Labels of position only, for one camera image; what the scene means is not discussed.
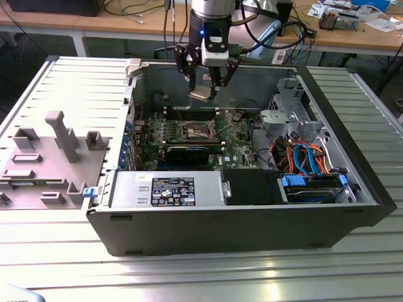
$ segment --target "paper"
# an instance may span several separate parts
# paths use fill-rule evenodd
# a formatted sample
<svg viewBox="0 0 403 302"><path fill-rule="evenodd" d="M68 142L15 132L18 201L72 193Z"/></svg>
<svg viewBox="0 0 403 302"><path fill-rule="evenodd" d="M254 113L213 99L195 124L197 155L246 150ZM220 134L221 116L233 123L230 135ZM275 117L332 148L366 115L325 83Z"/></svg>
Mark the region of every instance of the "paper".
<svg viewBox="0 0 403 302"><path fill-rule="evenodd" d="M393 31L396 29L395 24L393 24L392 22L389 22L387 20L384 20L384 19L376 19L373 21L366 22L365 24L367 24L377 30L383 31L384 33L388 33L390 31Z"/></svg>
<svg viewBox="0 0 403 302"><path fill-rule="evenodd" d="M329 8L332 11L343 11L342 9L333 8L328 5L313 4L308 12L308 16L321 18L325 11L325 8Z"/></svg>

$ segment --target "motherboard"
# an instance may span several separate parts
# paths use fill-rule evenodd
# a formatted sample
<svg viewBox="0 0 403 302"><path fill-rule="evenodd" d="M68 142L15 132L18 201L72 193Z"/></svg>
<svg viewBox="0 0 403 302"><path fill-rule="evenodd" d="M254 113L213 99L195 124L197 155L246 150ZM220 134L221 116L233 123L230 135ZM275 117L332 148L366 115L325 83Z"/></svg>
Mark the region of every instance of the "motherboard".
<svg viewBox="0 0 403 302"><path fill-rule="evenodd" d="M236 110L153 112L135 122L139 171L218 171L258 168L250 118Z"/></svg>

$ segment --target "power supply label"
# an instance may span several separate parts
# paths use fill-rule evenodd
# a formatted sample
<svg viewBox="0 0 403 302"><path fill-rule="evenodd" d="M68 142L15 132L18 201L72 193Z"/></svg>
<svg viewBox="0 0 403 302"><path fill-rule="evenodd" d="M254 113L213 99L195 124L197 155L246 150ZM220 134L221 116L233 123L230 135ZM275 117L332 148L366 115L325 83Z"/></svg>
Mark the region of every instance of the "power supply label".
<svg viewBox="0 0 403 302"><path fill-rule="evenodd" d="M195 206L195 179L192 177L153 178L151 205Z"/></svg>

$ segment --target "open computer chassis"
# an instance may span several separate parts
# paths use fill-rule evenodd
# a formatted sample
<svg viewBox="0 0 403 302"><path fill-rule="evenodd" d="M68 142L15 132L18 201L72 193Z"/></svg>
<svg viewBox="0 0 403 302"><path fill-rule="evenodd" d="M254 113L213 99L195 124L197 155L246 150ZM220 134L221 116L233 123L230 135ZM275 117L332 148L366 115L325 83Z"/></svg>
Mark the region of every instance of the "open computer chassis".
<svg viewBox="0 0 403 302"><path fill-rule="evenodd" d="M395 210L305 67L240 66L204 103L173 63L136 62L117 169L87 212L112 255L332 247Z"/></svg>

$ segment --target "sticker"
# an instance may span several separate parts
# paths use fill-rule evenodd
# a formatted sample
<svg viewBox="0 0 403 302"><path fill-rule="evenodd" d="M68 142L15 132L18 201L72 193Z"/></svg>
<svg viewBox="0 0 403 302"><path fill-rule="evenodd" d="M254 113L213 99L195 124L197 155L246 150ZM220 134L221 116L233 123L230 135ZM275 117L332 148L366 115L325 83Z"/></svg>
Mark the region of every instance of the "sticker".
<svg viewBox="0 0 403 302"><path fill-rule="evenodd" d="M153 174L143 174L139 173L136 174L136 179L135 181L152 181L152 178L154 177Z"/></svg>
<svg viewBox="0 0 403 302"><path fill-rule="evenodd" d="M151 205L195 206L194 183L195 179L192 177L153 178Z"/></svg>
<svg viewBox="0 0 403 302"><path fill-rule="evenodd" d="M214 43L221 43L222 42L222 37L221 36L211 36L210 41Z"/></svg>

